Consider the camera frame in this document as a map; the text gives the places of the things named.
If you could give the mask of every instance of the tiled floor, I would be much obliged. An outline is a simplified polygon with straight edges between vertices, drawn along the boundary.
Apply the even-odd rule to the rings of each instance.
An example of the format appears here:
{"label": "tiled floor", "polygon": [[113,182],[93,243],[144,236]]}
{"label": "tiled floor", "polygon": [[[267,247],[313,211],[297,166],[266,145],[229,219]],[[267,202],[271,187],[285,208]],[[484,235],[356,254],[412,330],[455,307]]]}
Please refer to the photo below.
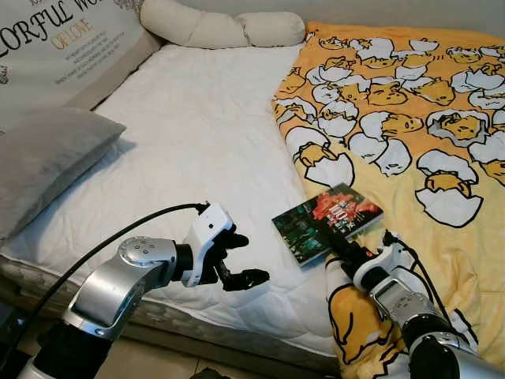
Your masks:
{"label": "tiled floor", "polygon": [[[20,349],[30,355],[36,354],[39,350],[36,336],[50,325],[44,321],[37,323],[20,344]],[[255,373],[126,338],[114,344],[96,379],[189,379],[206,367],[232,379],[266,379]]]}

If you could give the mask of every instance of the yellow blanket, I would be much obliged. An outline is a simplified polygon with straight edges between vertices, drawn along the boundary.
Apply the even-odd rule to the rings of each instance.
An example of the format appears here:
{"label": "yellow blanket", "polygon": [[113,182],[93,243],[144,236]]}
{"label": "yellow blanket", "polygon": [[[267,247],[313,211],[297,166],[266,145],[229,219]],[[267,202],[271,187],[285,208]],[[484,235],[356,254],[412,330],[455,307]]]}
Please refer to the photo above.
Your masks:
{"label": "yellow blanket", "polygon": [[[405,281],[505,367],[505,40],[477,32],[312,22],[272,106],[308,197],[345,182],[385,217],[421,263]],[[398,331],[327,259],[327,296],[344,377],[406,373]]]}

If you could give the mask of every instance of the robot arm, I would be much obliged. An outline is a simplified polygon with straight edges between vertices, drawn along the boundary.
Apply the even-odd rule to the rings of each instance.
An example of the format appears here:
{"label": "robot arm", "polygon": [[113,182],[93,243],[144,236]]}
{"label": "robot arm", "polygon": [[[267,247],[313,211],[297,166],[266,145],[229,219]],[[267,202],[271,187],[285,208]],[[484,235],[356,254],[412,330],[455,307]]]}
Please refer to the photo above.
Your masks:
{"label": "robot arm", "polygon": [[383,237],[380,254],[335,235],[330,242],[354,286],[367,292],[379,312],[400,328],[409,350],[411,378],[503,378],[501,371],[472,351],[465,337],[454,330],[424,294],[412,291],[390,275],[395,268],[393,254],[405,246],[389,231]]}
{"label": "robot arm", "polygon": [[116,255],[82,284],[62,323],[54,326],[40,353],[20,379],[89,379],[103,364],[142,296],[170,281],[186,287],[216,283],[225,291],[247,290],[269,280],[265,271],[231,274],[223,259],[227,249],[246,246],[233,221],[218,204],[209,205],[191,226],[181,245],[161,238],[126,239]]}

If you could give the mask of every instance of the gray pillow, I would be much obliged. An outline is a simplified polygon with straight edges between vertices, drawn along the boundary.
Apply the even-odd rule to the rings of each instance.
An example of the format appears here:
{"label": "gray pillow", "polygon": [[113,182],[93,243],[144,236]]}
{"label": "gray pillow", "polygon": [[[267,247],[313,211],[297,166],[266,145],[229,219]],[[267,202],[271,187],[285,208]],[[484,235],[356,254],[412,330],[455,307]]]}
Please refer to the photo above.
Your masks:
{"label": "gray pillow", "polygon": [[0,246],[95,164],[126,128],[90,111],[32,114],[0,137]]}

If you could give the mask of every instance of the bed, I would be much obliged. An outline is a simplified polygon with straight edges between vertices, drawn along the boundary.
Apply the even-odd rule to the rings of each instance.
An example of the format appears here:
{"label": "bed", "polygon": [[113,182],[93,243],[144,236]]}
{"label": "bed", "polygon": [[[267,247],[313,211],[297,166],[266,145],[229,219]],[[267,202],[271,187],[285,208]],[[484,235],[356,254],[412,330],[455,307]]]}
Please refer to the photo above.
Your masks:
{"label": "bed", "polygon": [[[36,297],[97,242],[135,219],[168,205],[218,201],[250,238],[249,246],[227,258],[230,269],[266,269],[271,280],[237,293],[219,284],[171,283],[144,297],[134,322],[297,366],[300,357],[313,357],[307,368],[331,373],[336,364],[324,268],[300,270],[270,221],[305,199],[269,105],[300,47],[209,51],[166,45],[154,53],[95,109],[128,129],[3,247],[0,272]],[[194,216],[179,212],[129,235],[181,241]],[[60,304],[117,246],[73,277],[74,285],[56,298]],[[271,338],[262,342],[261,336]]]}

